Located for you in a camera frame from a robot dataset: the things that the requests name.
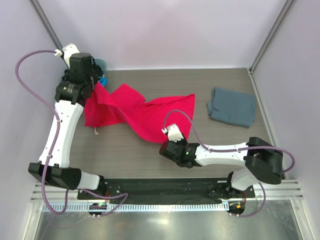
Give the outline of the grey blue t shirt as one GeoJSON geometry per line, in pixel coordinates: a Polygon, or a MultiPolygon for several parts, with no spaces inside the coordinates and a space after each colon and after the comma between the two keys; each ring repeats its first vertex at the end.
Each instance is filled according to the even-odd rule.
{"type": "Polygon", "coordinates": [[[252,94],[215,87],[206,108],[210,119],[233,126],[250,128],[256,120],[256,97],[252,94]]]}

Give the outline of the pink red t shirt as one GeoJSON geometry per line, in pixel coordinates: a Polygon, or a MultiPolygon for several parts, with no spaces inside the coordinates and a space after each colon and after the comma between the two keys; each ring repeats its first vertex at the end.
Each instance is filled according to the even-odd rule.
{"type": "Polygon", "coordinates": [[[125,123],[143,140],[163,143],[164,126],[176,124],[185,137],[189,136],[196,105],[195,94],[166,96],[147,102],[142,94],[127,84],[109,93],[100,83],[95,85],[84,107],[84,125],[100,128],[125,123]]]}

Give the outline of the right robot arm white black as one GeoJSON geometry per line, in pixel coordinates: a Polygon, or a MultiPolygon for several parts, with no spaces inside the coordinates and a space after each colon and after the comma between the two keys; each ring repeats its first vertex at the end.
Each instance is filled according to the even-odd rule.
{"type": "Polygon", "coordinates": [[[182,168],[228,165],[239,167],[223,183],[209,187],[213,199],[241,198],[252,185],[262,182],[279,185],[282,182],[283,152],[259,137],[236,145],[201,145],[185,139],[167,140],[159,154],[182,168]]]}

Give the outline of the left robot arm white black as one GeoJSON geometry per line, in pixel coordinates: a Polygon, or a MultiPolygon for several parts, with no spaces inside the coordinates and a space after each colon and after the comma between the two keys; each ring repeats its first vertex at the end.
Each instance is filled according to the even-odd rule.
{"type": "Polygon", "coordinates": [[[73,53],[69,68],[55,90],[56,113],[47,143],[37,163],[30,163],[28,172],[43,186],[66,190],[89,190],[93,198],[100,200],[107,192],[104,177],[70,167],[70,150],[75,129],[84,111],[87,99],[102,76],[89,53],[73,53]]]}

